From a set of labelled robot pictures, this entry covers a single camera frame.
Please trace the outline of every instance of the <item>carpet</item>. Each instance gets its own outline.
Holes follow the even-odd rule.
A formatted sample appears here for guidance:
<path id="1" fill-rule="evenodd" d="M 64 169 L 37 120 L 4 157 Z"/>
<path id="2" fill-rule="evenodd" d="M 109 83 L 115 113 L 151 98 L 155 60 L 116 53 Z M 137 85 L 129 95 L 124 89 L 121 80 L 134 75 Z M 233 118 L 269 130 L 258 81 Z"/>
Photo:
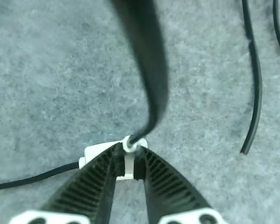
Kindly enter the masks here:
<path id="1" fill-rule="evenodd" d="M 280 48 L 273 1 L 251 0 L 263 75 L 258 132 L 239 151 L 253 78 L 239 0 L 157 0 L 169 106 L 149 148 L 230 224 L 280 224 Z M 136 63 L 108 1 L 0 0 L 0 183 L 75 162 L 147 120 Z M 38 209 L 70 171 L 0 190 L 0 224 Z M 111 224 L 147 224 L 141 182 L 118 182 Z"/>

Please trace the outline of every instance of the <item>black wire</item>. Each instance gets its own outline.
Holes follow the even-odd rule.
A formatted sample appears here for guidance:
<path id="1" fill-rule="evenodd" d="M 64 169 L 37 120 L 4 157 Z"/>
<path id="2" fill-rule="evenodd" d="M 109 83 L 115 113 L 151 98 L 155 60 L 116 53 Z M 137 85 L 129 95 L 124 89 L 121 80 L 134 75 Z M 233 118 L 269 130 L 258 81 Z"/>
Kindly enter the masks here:
<path id="1" fill-rule="evenodd" d="M 18 181 L 0 183 L 0 190 L 35 183 L 35 182 L 47 179 L 49 177 L 55 176 L 57 174 L 61 174 L 61 173 L 64 173 L 66 171 L 69 171 L 69 170 L 72 170 L 72 169 L 77 169 L 77 168 L 79 168 L 79 163 L 78 162 L 73 162 L 73 163 L 70 163 L 70 164 L 63 165 L 61 167 L 57 167 L 57 168 L 55 168 L 53 170 L 50 170 L 48 172 L 45 172 L 43 174 L 39 174 L 37 176 L 33 176 L 33 177 L 30 177 L 30 178 L 26 178 L 26 179 L 22 179 L 22 180 L 18 180 Z"/>
<path id="2" fill-rule="evenodd" d="M 279 1 L 273 0 L 273 18 L 274 18 L 274 27 L 277 40 L 280 46 L 280 22 L 279 22 Z"/>
<path id="3" fill-rule="evenodd" d="M 161 28 L 152 0 L 111 0 L 130 41 L 144 84 L 149 118 L 131 135 L 128 146 L 149 134 L 161 120 L 168 102 L 168 69 Z"/>
<path id="4" fill-rule="evenodd" d="M 252 72 L 254 79 L 254 108 L 251 124 L 247 137 L 244 141 L 241 154 L 247 155 L 251 144 L 253 143 L 257 127 L 260 119 L 261 103 L 262 103 L 262 77 L 261 77 L 261 68 L 259 63 L 259 56 L 257 52 L 257 47 L 253 35 L 253 28 L 250 17 L 249 3 L 248 0 L 242 0 L 243 2 L 243 13 L 244 13 L 244 22 L 245 22 L 245 31 L 246 36 L 249 40 L 249 51 L 251 56 Z"/>

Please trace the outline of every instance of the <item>cable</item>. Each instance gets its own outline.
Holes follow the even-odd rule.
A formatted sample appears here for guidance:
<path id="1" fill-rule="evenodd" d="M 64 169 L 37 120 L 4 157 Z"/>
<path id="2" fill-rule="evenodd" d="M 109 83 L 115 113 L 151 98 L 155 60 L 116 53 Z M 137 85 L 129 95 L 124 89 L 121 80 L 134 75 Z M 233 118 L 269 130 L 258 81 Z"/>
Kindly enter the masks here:
<path id="1" fill-rule="evenodd" d="M 251 16 L 249 10 L 248 0 L 242 0 L 243 2 L 243 13 L 244 13 L 244 22 L 245 22 L 245 32 L 249 42 L 249 51 L 251 56 L 252 72 L 254 79 L 254 108 L 251 124 L 247 137 L 244 141 L 241 154 L 247 155 L 251 144 L 253 143 L 257 127 L 260 119 L 261 103 L 262 103 L 262 77 L 261 77 L 261 68 L 259 62 L 259 56 L 257 52 L 257 47 L 253 35 L 253 28 L 251 23 Z"/>
<path id="2" fill-rule="evenodd" d="M 73 162 L 73 163 L 70 163 L 70 164 L 63 165 L 61 167 L 57 167 L 57 168 L 55 168 L 53 170 L 50 170 L 48 172 L 45 172 L 43 174 L 39 174 L 37 176 L 29 177 L 29 178 L 18 180 L 18 181 L 0 183 L 0 190 L 35 183 L 35 182 L 47 179 L 49 177 L 55 176 L 57 174 L 61 174 L 61 173 L 64 173 L 66 171 L 70 171 L 72 169 L 77 169 L 77 168 L 79 168 L 78 162 Z"/>
<path id="3" fill-rule="evenodd" d="M 280 22 L 279 22 L 279 1 L 273 0 L 273 18 L 274 18 L 274 27 L 277 40 L 280 46 Z"/>
<path id="4" fill-rule="evenodd" d="M 161 120 L 168 102 L 168 69 L 154 1 L 111 0 L 130 41 L 144 84 L 149 118 L 128 139 L 130 147 L 149 134 Z"/>

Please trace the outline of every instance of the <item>ribbed gripper pad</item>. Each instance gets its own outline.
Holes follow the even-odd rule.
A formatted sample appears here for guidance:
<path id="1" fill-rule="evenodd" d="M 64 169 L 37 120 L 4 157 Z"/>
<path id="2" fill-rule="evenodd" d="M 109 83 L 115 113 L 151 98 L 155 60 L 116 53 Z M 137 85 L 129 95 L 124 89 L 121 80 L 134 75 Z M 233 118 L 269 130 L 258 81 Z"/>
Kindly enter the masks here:
<path id="1" fill-rule="evenodd" d="M 74 174 L 41 210 L 85 215 L 91 224 L 107 224 L 116 177 L 124 174 L 124 151 L 118 143 Z"/>
<path id="2" fill-rule="evenodd" d="M 169 163 L 144 148 L 144 185 L 150 224 L 164 215 L 210 207 L 203 196 Z"/>

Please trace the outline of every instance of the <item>white plastic mount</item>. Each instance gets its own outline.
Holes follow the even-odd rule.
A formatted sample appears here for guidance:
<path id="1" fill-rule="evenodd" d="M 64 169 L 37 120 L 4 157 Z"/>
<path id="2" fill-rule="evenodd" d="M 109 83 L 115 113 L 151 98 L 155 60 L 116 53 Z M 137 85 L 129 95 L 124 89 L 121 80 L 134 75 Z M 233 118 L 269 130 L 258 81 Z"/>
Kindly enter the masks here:
<path id="1" fill-rule="evenodd" d="M 107 150 L 111 146 L 122 143 L 123 149 L 127 152 L 125 156 L 125 175 L 117 177 L 117 181 L 121 180 L 132 180 L 134 179 L 134 154 L 138 148 L 138 146 L 143 146 L 147 148 L 147 141 L 145 139 L 140 139 L 135 144 L 132 145 L 132 147 L 127 146 L 127 140 L 130 136 L 126 136 L 123 140 L 119 141 L 110 141 L 105 142 L 93 146 L 88 146 L 84 150 L 84 157 L 81 157 L 79 159 L 79 169 L 82 169 L 87 163 L 92 161 L 95 157 L 97 157 L 99 154 L 101 154 L 103 151 Z"/>
<path id="2" fill-rule="evenodd" d="M 30 224 L 30 223 L 45 223 L 45 224 L 91 224 L 86 216 L 77 214 L 67 214 L 51 211 L 27 210 L 13 217 L 9 224 Z"/>
<path id="3" fill-rule="evenodd" d="M 163 216 L 158 224 L 169 224 L 169 223 L 178 223 L 178 224 L 201 224 L 203 223 L 200 218 L 205 216 L 213 218 L 215 222 L 206 221 L 205 223 L 216 223 L 216 224 L 227 224 L 222 218 L 222 216 L 215 210 L 211 208 L 203 208 L 192 211 L 186 211 L 182 213 L 176 213 L 172 215 Z"/>

